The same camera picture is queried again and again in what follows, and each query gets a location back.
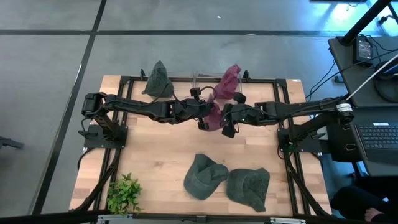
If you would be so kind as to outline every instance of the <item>potted plant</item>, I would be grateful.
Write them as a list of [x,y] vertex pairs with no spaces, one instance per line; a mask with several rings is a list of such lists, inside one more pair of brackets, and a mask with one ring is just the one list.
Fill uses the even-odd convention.
[[113,214],[127,215],[128,208],[132,205],[133,212],[142,211],[137,201],[141,190],[138,179],[131,179],[131,173],[122,174],[122,179],[109,185],[108,209]]

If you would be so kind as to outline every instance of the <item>concrete floor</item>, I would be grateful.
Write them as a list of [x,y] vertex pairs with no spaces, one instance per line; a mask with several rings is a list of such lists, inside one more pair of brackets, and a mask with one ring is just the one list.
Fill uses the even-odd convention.
[[[2,0],[0,30],[91,30],[100,2]],[[99,29],[347,31],[368,7],[308,0],[113,0],[106,4]],[[365,30],[391,33],[396,27],[389,20],[383,27],[372,22]],[[222,73],[237,63],[252,77],[301,79],[308,94],[333,58],[328,37],[297,34],[97,36],[43,212],[68,210],[83,145],[77,134],[82,99],[98,91],[103,75],[138,75],[158,60],[181,75]],[[25,143],[22,151],[0,150],[0,217],[28,211],[87,41],[87,35],[0,35],[0,136]],[[344,85],[330,81],[313,99],[345,93]],[[325,174],[332,196],[353,170],[349,164],[323,160],[333,170]]]

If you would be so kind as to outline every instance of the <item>green cap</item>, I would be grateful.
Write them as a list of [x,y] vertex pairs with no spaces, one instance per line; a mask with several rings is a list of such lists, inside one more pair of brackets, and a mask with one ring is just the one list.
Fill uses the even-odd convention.
[[153,97],[168,98],[173,95],[173,83],[167,77],[167,71],[161,61],[158,61],[150,76],[148,77],[147,85],[142,94],[148,94]]
[[226,180],[227,176],[227,167],[217,164],[204,154],[196,154],[185,176],[184,187],[195,198],[204,200]]
[[265,169],[235,169],[229,173],[226,194],[229,199],[243,205],[249,205],[256,212],[266,210],[266,194],[269,173]]

